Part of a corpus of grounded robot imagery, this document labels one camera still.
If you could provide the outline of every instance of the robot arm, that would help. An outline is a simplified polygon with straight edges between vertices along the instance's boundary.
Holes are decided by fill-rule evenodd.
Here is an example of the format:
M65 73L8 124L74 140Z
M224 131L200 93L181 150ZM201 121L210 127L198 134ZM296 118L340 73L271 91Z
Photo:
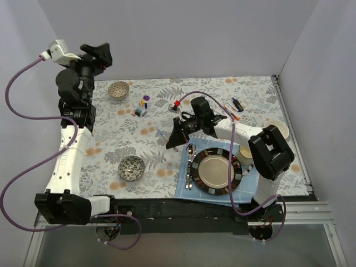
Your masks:
M203 130L207 135L231 140L233 122L226 116L215 115L204 97L191 101L194 116L185 121L174 118L174 128L166 148L188 142L189 134ZM260 174L258 187L251 202L251 209L275 195L284 175L294 160L294 154L277 127L251 127L235 124L234 142L249 147L254 164ZM275 199L267 202L263 208L274 205Z
M95 215L114 212L115 204L110 195L80 197L79 180L85 148L92 135L96 109L92 103L94 77L112 65L110 47L105 43L98 47L81 46L84 55L68 52L63 40L56 40L41 54L51 58L66 69L56 77L58 103L61 116L72 118L78 125L78 134L71 147L56 161L52 177L45 193L36 194L34 203L50 224L87 224ZM61 121L60 150L73 138L75 126Z

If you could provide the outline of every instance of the beige plate center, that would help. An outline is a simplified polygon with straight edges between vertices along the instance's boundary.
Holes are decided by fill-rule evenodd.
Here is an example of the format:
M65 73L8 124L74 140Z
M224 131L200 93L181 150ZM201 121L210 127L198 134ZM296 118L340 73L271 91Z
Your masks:
M214 189L224 188L228 185L229 160L221 155L209 155L198 166L200 179L208 187ZM234 168L231 166L231 180L235 177Z

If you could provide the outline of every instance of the white wall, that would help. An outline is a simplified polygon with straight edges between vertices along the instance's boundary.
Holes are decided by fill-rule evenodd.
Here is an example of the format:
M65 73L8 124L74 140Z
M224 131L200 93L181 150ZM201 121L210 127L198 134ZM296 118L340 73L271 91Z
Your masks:
M316 194L356 264L356 2L319 0L280 75Z
M279 74L318 0L38 0L70 49L111 45L98 79Z
M16 174L58 151L60 122L27 121L12 114L4 101L8 80L56 39L36 0L0 0L0 189ZM57 115L55 77L61 67L40 63L13 85L10 100L29 115ZM33 226L33 203L43 192L54 162L15 182L5 195L5 207L16 222ZM18 230L0 214L0 266L22 266L32 233Z

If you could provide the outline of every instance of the black rimmed plate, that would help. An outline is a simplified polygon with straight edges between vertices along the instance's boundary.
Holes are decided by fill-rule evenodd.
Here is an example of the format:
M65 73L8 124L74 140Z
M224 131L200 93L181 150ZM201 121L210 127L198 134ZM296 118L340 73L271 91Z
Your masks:
M231 189L234 191L242 179L239 160L233 155L231 166ZM205 149L195 156L190 168L191 178L200 189L210 195L221 196L229 193L228 188L229 152L217 147Z

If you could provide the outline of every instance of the leaf pattern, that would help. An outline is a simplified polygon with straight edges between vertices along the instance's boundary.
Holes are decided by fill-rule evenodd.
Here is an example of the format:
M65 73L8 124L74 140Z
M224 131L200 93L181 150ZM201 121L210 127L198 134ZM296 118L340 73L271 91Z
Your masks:
M116 198L174 197L182 147L179 152L166 150L166 139L157 133L160 129L166 137L171 135L173 118L177 115L167 111L168 105L191 91L204 91L221 103L239 99L245 111L240 114L241 122L261 127L267 120L282 120L283 113L270 77L229 77L153 79L126 81L130 91L123 100L107 94L108 87L115 81L96 81L93 105L96 107L96 122L93 137L87 146L80 177L80 195L90 197L111 194ZM139 105L144 95L148 101L145 117L132 116L131 111ZM192 100L199 94L189 96ZM216 113L221 113L215 103L208 99ZM183 101L184 111L192 112ZM209 140L202 131L191 135ZM290 137L287 142L296 153ZM144 175L136 181L126 182L117 172L118 163L130 155L141 157L146 164ZM285 173L278 190L282 195L307 195L304 173L296 157Z

